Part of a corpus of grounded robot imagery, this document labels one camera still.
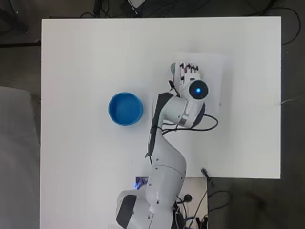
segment blue bowl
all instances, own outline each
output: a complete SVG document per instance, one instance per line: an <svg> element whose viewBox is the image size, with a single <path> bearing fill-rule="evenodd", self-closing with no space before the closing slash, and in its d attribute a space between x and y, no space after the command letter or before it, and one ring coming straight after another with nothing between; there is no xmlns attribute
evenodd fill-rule
<svg viewBox="0 0 305 229"><path fill-rule="evenodd" d="M140 120L143 114L143 105L136 95L119 93L110 101L108 112L116 124L130 126Z"/></svg>

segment floor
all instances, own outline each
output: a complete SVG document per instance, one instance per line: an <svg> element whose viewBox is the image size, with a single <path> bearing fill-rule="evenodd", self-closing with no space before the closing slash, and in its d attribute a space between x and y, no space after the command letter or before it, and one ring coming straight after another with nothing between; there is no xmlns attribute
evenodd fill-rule
<svg viewBox="0 0 305 229"><path fill-rule="evenodd" d="M30 28L27 34L11 31L0 33L0 43L33 42L40 39L41 19L49 16L78 17L85 11L92 12L93 1L86 0L29 0L13 1L18 15ZM119 15L123 0L110 0L109 15ZM199 9L197 0L166 5L161 0L148 0L143 15L149 17L182 16L239 16L262 9L267 0L211 0ZM9 9L2 0L0 7ZM305 22L305 2L302 0L279 1L281 7L298 11ZM289 40L297 31L297 20L287 10L273 10L282 15L282 39ZM302 31L292 44L282 47L282 100L305 94L305 36ZM25 89L33 95L37 129L40 117L40 48L10 48L0 50L0 86ZM209 214L210 228L284 229L304 227L305 216L305 99L282 105L282 172L281 180L220 179L214 180L219 189L233 194L227 208ZM226 201L225 195L209 199L214 208Z"/></svg>

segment white tabletop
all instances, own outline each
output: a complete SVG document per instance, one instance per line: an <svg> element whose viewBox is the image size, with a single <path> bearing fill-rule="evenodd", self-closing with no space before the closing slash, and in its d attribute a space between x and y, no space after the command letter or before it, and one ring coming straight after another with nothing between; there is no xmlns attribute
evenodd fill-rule
<svg viewBox="0 0 305 229"><path fill-rule="evenodd" d="M280 178L280 27L276 17L44 20L41 228L114 223L118 193L150 169L152 104L177 52L228 58L219 126L168 136L187 176ZM144 104L131 127L108 116L122 91Z"/></svg>

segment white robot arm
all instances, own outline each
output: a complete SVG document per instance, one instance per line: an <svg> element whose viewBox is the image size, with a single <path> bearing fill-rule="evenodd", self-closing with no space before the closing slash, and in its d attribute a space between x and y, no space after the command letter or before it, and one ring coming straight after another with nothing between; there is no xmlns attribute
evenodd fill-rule
<svg viewBox="0 0 305 229"><path fill-rule="evenodd" d="M148 184L140 190L123 191L118 198L116 220L123 228L177 228L173 206L184 182L186 161L164 138L162 126L165 120L186 128L199 124L208 87L198 67L191 64L181 64L180 71L173 73L173 81L177 96L160 94L154 111L146 154L152 164Z"/></svg>

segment wire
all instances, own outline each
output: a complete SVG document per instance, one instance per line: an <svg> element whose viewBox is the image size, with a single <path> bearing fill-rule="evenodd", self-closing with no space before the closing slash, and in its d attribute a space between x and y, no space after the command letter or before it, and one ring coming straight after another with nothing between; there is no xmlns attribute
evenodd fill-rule
<svg viewBox="0 0 305 229"><path fill-rule="evenodd" d="M248 13L248 14L245 14L243 16L264 16L271 8L272 6L277 2L278 0L271 0L267 6L261 10L261 11L256 11L256 12L253 12L253 13Z"/></svg>
<svg viewBox="0 0 305 229"><path fill-rule="evenodd" d="M198 211L199 211L199 208L200 208L200 206L201 206L201 203L202 203L204 197L207 195L207 193L208 193L208 190L203 194L202 199L200 200L200 202L199 202L199 204L198 204L198 207L197 207L197 209L196 209L196 211L195 211L195 213L194 213L193 219L192 219L192 221L191 221L191 223L190 223L190 225L189 225L189 228L191 228L191 226L192 226L192 224L193 224L193 220L196 218L197 213L198 213Z"/></svg>
<svg viewBox="0 0 305 229"><path fill-rule="evenodd" d="M200 7L197 7L196 10L194 10L194 11L191 12L191 13L189 13L189 14L187 15L187 17L188 17L188 16L192 16L193 14L195 14L196 12L198 12L199 10L201 10L201 8L205 7L209 2L211 2L211 0L206 0L205 2L203 2L203 3L201 4Z"/></svg>
<svg viewBox="0 0 305 229"><path fill-rule="evenodd" d="M206 129L194 129L194 128L163 129L162 135L167 134L168 132L173 132L173 131L198 131L198 132L206 132L206 131L210 131L210 130L212 130L215 127L218 126L219 122L218 122L217 118L215 118L215 117L213 117L211 115L208 115L208 114L204 114L203 116L206 116L206 117L209 117L209 118L213 119L216 123L212 127L206 128Z"/></svg>
<svg viewBox="0 0 305 229"><path fill-rule="evenodd" d="M220 205L219 207L215 207L215 208L213 208L213 209L210 209L210 210L208 211L208 213L211 213L211 212L213 212L213 211L215 211L215 210L219 210L219 209L222 209L222 208L224 208L224 207L227 207L227 206L231 203L231 201L232 201L232 199L233 199L233 196L232 196L231 192L226 191L226 190L219 190L219 191L216 191L216 192L214 192L214 193L208 195L208 198L211 198L212 196L214 196L214 195L216 195L216 194L220 194L220 193L225 193L225 194L228 195L228 197L229 197L228 202L226 202L226 203Z"/></svg>
<svg viewBox="0 0 305 229"><path fill-rule="evenodd" d="M159 10L162 10L164 7L167 7L167 6L170 6L170 5L172 5L172 4L175 4L176 2L178 2L178 1L174 1L174 2L171 2L171 3L164 4L163 6L159 7L159 8L156 9L154 12L152 12L151 14L147 15L146 18L147 18L147 17L153 16L153 15L154 15L155 13L157 13Z"/></svg>
<svg viewBox="0 0 305 229"><path fill-rule="evenodd" d="M103 12L104 12L104 14L105 14L105 18L106 18L107 16L109 17L109 15L108 15L109 9L110 9L110 3L109 3L109 0L107 0L107 10L106 10L106 12L104 12L103 6L101 7L101 10L103 10Z"/></svg>
<svg viewBox="0 0 305 229"><path fill-rule="evenodd" d="M250 0L246 0L247 5L256 13L258 13L258 10L254 7L254 5L252 4L252 2Z"/></svg>
<svg viewBox="0 0 305 229"><path fill-rule="evenodd" d="M301 98L304 98L304 97L305 97L305 94L302 95L302 96L299 96L299 97L295 97L295 98L291 98L291 99L286 99L286 100L282 101L280 103L280 105L283 105L283 104L288 103L288 102L294 102L294 101L297 101L298 99L301 99Z"/></svg>
<svg viewBox="0 0 305 229"><path fill-rule="evenodd" d="M284 42L282 44L282 46L288 45L288 44L292 43L293 41L295 41L297 39L297 37L299 36L299 34L301 33L301 27L302 27L302 22L301 22L301 19L298 15L297 11L295 11L294 9L291 9L291 8L286 8L286 7L275 7L275 8L271 8L270 10L290 10L291 12L293 12L295 14L297 21L298 21L298 30L297 30L295 36L291 40Z"/></svg>
<svg viewBox="0 0 305 229"><path fill-rule="evenodd" d="M0 48L16 48L16 47L32 47L41 46L41 41L38 40L34 43L13 43L13 44L0 44Z"/></svg>
<svg viewBox="0 0 305 229"><path fill-rule="evenodd" d="M163 123L164 126L175 126L176 124L173 123Z"/></svg>
<svg viewBox="0 0 305 229"><path fill-rule="evenodd" d="M174 220L175 220L175 225L177 226L177 228L178 229L180 229L180 226L179 226L179 224L178 224L178 220L177 220L177 215L178 215L178 213L177 212L175 212L175 216L174 216Z"/></svg>
<svg viewBox="0 0 305 229"><path fill-rule="evenodd" d="M85 15L89 15L89 16L91 16L91 17L95 17L92 13L90 13L90 12L84 12L83 14L81 14L79 17L80 18L82 18L83 16L85 16Z"/></svg>
<svg viewBox="0 0 305 229"><path fill-rule="evenodd" d="M188 213L187 213L187 208L185 207L185 204L184 204L184 201L182 200L182 198L180 198L179 196L177 196L179 198L179 200L181 201L182 203L182 206L183 206L183 210L184 210L184 227L186 226L186 223L187 223L187 218L188 218Z"/></svg>
<svg viewBox="0 0 305 229"><path fill-rule="evenodd" d="M9 3L9 5L10 5L10 9L11 9L13 15L17 18L17 13L16 13L15 8L14 8L13 5L12 5L11 0L8 0L8 3Z"/></svg>

